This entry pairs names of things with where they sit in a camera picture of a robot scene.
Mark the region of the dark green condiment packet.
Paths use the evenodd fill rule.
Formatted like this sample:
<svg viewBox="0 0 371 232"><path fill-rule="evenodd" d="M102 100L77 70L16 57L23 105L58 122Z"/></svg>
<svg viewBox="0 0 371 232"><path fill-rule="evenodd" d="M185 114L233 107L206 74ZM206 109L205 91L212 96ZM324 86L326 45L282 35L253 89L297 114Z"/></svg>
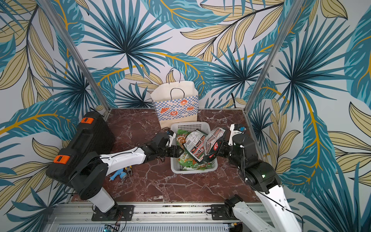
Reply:
<svg viewBox="0 0 371 232"><path fill-rule="evenodd" d="M186 143L184 144L185 150L193 157L193 159L198 163L204 163L204 141L207 134L201 130L195 130L191 132L187 138Z"/></svg>

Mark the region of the blue checkered paper bag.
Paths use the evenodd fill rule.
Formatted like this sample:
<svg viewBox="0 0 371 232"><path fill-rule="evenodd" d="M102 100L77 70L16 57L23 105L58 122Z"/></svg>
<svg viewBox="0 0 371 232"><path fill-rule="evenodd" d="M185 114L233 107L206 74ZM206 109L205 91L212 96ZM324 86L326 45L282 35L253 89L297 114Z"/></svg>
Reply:
<svg viewBox="0 0 371 232"><path fill-rule="evenodd" d="M161 84L151 93L151 99L162 129L175 123L197 121L199 94L192 81Z"/></svg>

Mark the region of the red clear condiment packet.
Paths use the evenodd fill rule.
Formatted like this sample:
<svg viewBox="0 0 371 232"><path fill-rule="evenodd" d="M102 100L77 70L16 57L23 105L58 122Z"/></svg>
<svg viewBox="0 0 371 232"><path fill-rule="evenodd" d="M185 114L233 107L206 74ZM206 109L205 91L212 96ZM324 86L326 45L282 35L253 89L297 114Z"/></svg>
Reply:
<svg viewBox="0 0 371 232"><path fill-rule="evenodd" d="M215 154L219 148L218 141L224 138L226 130L221 127L213 129L205 138L203 143L205 155L211 156Z"/></svg>

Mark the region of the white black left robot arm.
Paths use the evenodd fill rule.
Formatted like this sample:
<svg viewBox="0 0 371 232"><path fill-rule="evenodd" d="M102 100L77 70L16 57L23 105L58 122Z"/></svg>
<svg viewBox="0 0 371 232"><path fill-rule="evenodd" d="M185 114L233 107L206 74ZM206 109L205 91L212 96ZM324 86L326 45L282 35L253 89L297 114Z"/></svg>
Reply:
<svg viewBox="0 0 371 232"><path fill-rule="evenodd" d="M69 183L80 199L90 201L104 214L117 215L118 205L103 187L106 176L155 159L180 157L184 149L175 144L175 137L172 133L159 132L151 141L127 151L102 155L91 152L72 171Z"/></svg>

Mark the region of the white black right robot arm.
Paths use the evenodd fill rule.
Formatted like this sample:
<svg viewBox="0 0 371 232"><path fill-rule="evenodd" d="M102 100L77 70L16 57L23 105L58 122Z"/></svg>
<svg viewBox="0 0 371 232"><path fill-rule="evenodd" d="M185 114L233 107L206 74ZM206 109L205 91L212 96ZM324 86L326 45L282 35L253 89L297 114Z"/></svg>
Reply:
<svg viewBox="0 0 371 232"><path fill-rule="evenodd" d="M302 217L291 210L275 169L259 159L255 142L246 127L232 124L229 131L213 145L212 151L237 167L242 181L259 197L273 224L263 220L238 195L225 200L227 217L239 220L252 232L303 231L304 223L298 222Z"/></svg>

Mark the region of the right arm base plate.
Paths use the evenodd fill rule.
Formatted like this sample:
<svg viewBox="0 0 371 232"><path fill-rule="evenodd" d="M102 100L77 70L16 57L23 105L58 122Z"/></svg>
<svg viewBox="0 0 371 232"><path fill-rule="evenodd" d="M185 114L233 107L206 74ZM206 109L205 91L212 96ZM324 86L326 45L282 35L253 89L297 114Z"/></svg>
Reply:
<svg viewBox="0 0 371 232"><path fill-rule="evenodd" d="M223 204L211 205L207 212L211 214L213 220L236 220L229 208Z"/></svg>

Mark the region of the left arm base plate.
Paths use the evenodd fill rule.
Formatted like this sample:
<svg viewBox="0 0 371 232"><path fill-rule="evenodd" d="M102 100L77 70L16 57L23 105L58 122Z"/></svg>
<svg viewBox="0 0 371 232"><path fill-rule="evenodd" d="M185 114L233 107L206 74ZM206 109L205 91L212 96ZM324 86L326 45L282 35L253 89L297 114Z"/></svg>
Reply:
<svg viewBox="0 0 371 232"><path fill-rule="evenodd" d="M114 205L106 213L101 212L97 207L93 210L92 221L131 221L134 205Z"/></svg>

